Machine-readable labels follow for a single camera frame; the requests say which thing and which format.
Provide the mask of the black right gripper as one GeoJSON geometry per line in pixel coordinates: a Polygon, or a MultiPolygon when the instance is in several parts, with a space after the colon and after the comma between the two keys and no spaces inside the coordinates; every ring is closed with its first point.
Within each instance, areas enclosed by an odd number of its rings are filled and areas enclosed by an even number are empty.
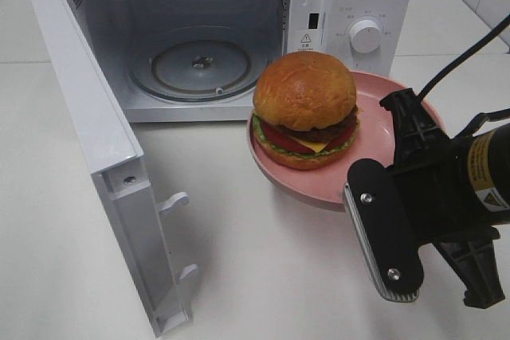
{"type": "Polygon", "coordinates": [[[450,139],[410,88],[379,105],[392,116],[394,177],[421,244],[433,243],[465,285],[463,303],[505,300],[493,242],[500,239],[500,137],[450,139]]]}

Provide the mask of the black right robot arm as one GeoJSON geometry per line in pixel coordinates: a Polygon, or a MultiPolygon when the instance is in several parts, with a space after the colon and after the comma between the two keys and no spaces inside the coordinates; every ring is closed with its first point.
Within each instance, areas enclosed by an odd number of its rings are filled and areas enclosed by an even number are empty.
{"type": "Polygon", "coordinates": [[[380,105],[393,119],[388,170],[418,243],[433,244],[461,279],[467,307],[504,300],[493,242],[509,222],[509,126],[478,131],[509,111],[481,112],[450,138],[410,88],[380,105]]]}

